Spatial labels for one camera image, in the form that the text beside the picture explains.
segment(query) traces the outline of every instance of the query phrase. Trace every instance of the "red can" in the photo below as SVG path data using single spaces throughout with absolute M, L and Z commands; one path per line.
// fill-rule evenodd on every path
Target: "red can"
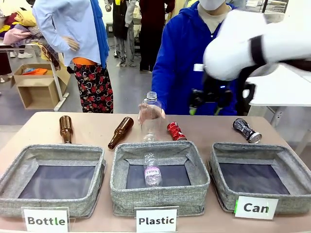
M 170 135 L 172 136 L 174 141 L 186 140 L 186 137 L 181 132 L 181 129 L 179 128 L 177 122 L 172 122 L 168 124 L 167 130 L 170 132 Z

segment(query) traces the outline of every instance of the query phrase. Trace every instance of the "plastic bottle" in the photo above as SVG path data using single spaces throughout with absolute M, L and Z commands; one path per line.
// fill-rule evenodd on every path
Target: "plastic bottle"
M 153 153 L 145 154 L 145 181 L 147 187 L 162 185 L 162 176 Z
M 141 137 L 143 142 L 157 141 L 158 132 L 161 124 L 162 108 L 157 100 L 156 92 L 147 93 L 147 98 L 141 103 Z

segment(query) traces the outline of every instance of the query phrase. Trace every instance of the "black strap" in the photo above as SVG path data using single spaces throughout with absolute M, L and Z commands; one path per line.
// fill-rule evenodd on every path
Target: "black strap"
M 264 66 L 267 64 L 262 52 L 262 35 L 251 38 L 250 42 L 252 58 L 255 64 L 259 66 Z

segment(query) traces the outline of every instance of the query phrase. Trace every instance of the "brown glass bottle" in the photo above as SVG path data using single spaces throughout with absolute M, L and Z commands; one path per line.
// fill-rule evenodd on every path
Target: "brown glass bottle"
M 118 142 L 120 142 L 125 137 L 127 132 L 129 132 L 129 130 L 133 127 L 133 125 L 133 119 L 128 116 L 124 118 L 123 121 L 121 121 L 120 125 L 116 128 L 115 133 L 110 143 L 108 144 L 108 148 L 112 150 L 118 144 Z
M 59 118 L 59 128 L 64 143 L 71 143 L 71 136 L 73 134 L 71 118 L 69 116 Z

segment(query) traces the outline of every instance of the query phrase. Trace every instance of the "mannequin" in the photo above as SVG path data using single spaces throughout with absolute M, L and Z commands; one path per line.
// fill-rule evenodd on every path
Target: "mannequin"
M 109 46 L 98 0 L 36 0 L 33 14 L 48 43 L 74 62 L 83 112 L 113 113 Z

